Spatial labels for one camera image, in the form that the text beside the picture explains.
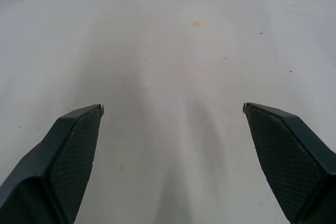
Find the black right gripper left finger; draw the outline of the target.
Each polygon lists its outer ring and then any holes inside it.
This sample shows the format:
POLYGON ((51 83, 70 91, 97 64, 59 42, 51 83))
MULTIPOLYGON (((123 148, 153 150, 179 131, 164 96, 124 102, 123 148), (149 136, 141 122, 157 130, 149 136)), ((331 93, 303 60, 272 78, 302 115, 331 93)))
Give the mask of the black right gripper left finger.
POLYGON ((0 224, 74 224, 103 114, 95 104, 56 120, 0 186, 0 224))

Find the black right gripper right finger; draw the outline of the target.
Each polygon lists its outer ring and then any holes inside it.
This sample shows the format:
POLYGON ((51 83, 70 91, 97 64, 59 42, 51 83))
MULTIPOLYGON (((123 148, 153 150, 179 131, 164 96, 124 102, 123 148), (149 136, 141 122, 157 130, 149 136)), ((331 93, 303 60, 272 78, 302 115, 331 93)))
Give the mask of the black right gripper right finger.
POLYGON ((245 103, 261 169, 290 224, 336 224, 336 153, 298 116, 245 103))

